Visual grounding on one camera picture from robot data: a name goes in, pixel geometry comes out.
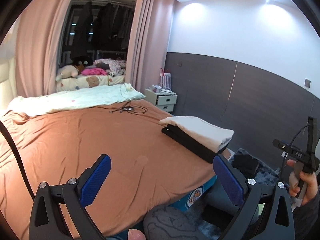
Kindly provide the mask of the person right hand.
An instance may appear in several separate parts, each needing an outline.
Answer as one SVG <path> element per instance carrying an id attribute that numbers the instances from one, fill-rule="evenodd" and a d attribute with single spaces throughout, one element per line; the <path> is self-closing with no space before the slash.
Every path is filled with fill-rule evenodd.
<path id="1" fill-rule="evenodd" d="M 292 172 L 289 176 L 289 185 L 289 195 L 299 199 L 299 207 L 306 205 L 317 196 L 318 184 L 315 172 L 305 173 L 300 171 L 299 179 Z"/>

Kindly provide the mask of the right forearm dark sleeve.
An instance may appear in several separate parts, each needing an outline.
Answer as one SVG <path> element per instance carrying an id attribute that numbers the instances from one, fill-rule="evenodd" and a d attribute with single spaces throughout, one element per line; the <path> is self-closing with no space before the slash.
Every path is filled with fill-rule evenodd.
<path id="1" fill-rule="evenodd" d="M 307 234 L 314 226 L 319 212 L 319 192 L 308 203 L 296 207 L 293 211 L 295 225 L 295 240 L 306 239 Z"/>

